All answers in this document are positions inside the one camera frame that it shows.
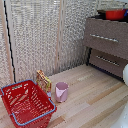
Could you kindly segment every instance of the pink cup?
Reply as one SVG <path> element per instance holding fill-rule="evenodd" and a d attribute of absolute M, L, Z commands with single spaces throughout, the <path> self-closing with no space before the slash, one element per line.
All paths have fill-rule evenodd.
<path fill-rule="evenodd" d="M 64 82 L 59 82 L 56 84 L 55 99 L 58 102 L 64 102 L 67 99 L 68 88 L 69 88 L 69 86 Z"/>

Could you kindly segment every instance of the wooden floor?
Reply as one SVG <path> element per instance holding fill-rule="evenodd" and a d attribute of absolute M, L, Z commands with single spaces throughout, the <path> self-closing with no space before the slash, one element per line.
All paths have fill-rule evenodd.
<path fill-rule="evenodd" d="M 49 77 L 52 100 L 57 105 L 48 128 L 110 128 L 128 101 L 128 87 L 121 81 L 82 65 Z M 69 85 L 68 99 L 54 99 L 57 82 Z M 0 128 L 14 128 L 0 100 Z"/>

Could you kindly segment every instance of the plastic basket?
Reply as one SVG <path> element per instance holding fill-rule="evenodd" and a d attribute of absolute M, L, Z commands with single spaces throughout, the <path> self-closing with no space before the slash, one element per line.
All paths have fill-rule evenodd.
<path fill-rule="evenodd" d="M 51 99 L 32 80 L 2 87 L 1 94 L 16 128 L 46 128 L 57 110 Z"/>

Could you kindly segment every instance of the drawer handle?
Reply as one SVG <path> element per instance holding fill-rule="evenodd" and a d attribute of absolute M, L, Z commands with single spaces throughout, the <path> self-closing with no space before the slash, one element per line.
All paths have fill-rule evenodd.
<path fill-rule="evenodd" d="M 109 39 L 109 38 L 105 38 L 105 37 L 103 37 L 103 36 L 92 35 L 92 34 L 90 34 L 90 36 L 92 36 L 92 37 L 96 37 L 96 38 L 100 38 L 100 39 L 109 40 L 109 41 L 113 41 L 113 42 L 119 42 L 119 41 L 116 40 L 116 39 Z"/>
<path fill-rule="evenodd" d="M 111 64 L 113 64 L 113 65 L 120 66 L 118 63 L 112 62 L 112 61 L 110 61 L 110 60 L 107 60 L 107 59 L 105 59 L 105 58 L 102 57 L 102 56 L 96 56 L 96 57 L 99 58 L 99 59 L 101 59 L 101 60 L 104 60 L 104 61 L 106 61 L 106 62 L 108 62 L 108 63 L 111 63 Z"/>

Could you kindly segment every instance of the dresser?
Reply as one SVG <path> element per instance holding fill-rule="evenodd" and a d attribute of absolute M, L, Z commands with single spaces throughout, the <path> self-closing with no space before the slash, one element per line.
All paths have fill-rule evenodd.
<path fill-rule="evenodd" d="M 92 48 L 89 64 L 123 77 L 128 64 L 128 23 L 87 18 L 84 44 Z"/>

